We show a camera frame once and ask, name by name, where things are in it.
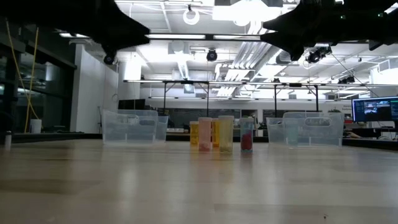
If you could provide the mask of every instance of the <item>clear plastic cup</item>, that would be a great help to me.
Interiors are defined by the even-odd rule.
[[[251,152],[253,150],[253,118],[241,118],[239,120],[241,126],[241,150]]]
[[[220,152],[232,153],[234,116],[218,116],[220,122]]]
[[[198,118],[199,120],[199,150],[211,149],[211,118]]]
[[[217,118],[214,118],[211,122],[211,141],[213,148],[220,147],[220,121]]]
[[[199,122],[198,121],[191,121],[189,122],[190,125],[190,144],[191,146],[197,146],[199,142]]]

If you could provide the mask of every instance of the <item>computer monitor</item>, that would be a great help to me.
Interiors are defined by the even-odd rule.
[[[398,121],[398,96],[352,100],[353,120]]]

